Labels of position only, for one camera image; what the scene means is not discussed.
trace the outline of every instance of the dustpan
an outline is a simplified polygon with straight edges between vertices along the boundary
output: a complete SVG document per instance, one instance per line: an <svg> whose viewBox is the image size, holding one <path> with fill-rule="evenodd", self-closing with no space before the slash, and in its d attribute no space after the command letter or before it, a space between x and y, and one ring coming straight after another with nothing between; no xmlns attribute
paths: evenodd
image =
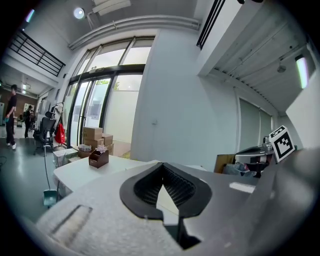
<svg viewBox="0 0 320 256"><path fill-rule="evenodd" d="M51 207L57 202L57 191L55 189L46 189L43 191L43 205Z"/></svg>
<svg viewBox="0 0 320 256"><path fill-rule="evenodd" d="M46 161L46 147L50 147L49 145L44 145L44 166L45 166L45 175L46 181L48 182L49 189L43 191L43 205L47 207L51 207L56 204L58 193L55 189L50 188L48 172L47 172L47 161Z"/></svg>

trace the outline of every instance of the window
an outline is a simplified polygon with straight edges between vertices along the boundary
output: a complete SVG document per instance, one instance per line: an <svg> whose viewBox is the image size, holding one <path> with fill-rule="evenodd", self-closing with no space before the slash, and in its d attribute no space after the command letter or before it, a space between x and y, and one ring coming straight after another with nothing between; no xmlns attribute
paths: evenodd
<svg viewBox="0 0 320 256"><path fill-rule="evenodd" d="M93 59L87 71L92 68L106 68L118 65L122 55L124 54L129 41L102 47L97 56Z"/></svg>
<svg viewBox="0 0 320 256"><path fill-rule="evenodd" d="M259 107L240 99L240 150L262 144L263 137L271 133L272 117Z"/></svg>
<svg viewBox="0 0 320 256"><path fill-rule="evenodd" d="M259 108L240 99L241 136L240 150L258 146L260 130Z"/></svg>
<svg viewBox="0 0 320 256"><path fill-rule="evenodd" d="M68 147L83 142L84 126L101 127L113 135L113 155L130 157L140 83L153 40L153 36L118 40L82 57L65 95L65 107L70 109L66 113L71 116L69 126L64 124ZM93 68L104 69L90 73Z"/></svg>
<svg viewBox="0 0 320 256"><path fill-rule="evenodd" d="M80 67L79 71L76 73L76 75L80 75L85 71L85 68L86 68L88 62L90 61L91 57L94 55L95 51L96 51L95 49L91 50L84 55L81 67Z"/></svg>
<svg viewBox="0 0 320 256"><path fill-rule="evenodd" d="M129 50L123 64L146 64L152 43L152 40L137 40Z"/></svg>
<svg viewBox="0 0 320 256"><path fill-rule="evenodd" d="M262 144L264 136L271 133L271 116L260 109L260 144Z"/></svg>

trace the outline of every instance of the brown wooden tissue box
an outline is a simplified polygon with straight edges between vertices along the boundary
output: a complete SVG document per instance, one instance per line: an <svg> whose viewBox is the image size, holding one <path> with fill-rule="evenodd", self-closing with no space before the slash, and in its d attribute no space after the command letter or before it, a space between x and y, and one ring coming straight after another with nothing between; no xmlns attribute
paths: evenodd
<svg viewBox="0 0 320 256"><path fill-rule="evenodd" d="M89 165L100 168L106 163L109 163L109 151L105 146L99 145L95 151L90 154Z"/></svg>

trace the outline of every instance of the red bag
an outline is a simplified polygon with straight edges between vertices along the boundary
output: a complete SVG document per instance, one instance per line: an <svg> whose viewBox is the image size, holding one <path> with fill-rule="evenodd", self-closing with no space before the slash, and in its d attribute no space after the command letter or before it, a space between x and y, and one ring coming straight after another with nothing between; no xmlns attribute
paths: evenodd
<svg viewBox="0 0 320 256"><path fill-rule="evenodd" d="M56 135L55 135L55 141L59 144L63 144L66 142L65 138L65 129L62 123L59 123L56 127Z"/></svg>

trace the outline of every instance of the white table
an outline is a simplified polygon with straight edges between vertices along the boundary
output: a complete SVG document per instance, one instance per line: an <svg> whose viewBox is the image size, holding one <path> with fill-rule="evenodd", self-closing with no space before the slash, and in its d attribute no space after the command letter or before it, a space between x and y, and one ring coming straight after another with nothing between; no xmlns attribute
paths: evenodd
<svg viewBox="0 0 320 256"><path fill-rule="evenodd" d="M158 162L159 161L157 160L142 162L109 155L109 163L97 169L89 165L89 158L86 157L55 169L53 171L53 177L58 180L56 184L58 189L59 187L61 188L61 185L59 184L63 184L71 193L80 189L88 182L91 182L104 175L114 174L146 165L150 165L151 167ZM206 171L206 169L198 165L187 166ZM164 223L166 225L176 225L178 223L179 211L163 186L158 195L156 208L162 211Z"/></svg>
<svg viewBox="0 0 320 256"><path fill-rule="evenodd" d="M95 168L89 165L89 158L86 157L55 169L53 175L71 192L74 192L101 176L157 162L156 160L150 162L135 161L109 155L109 163L100 168Z"/></svg>

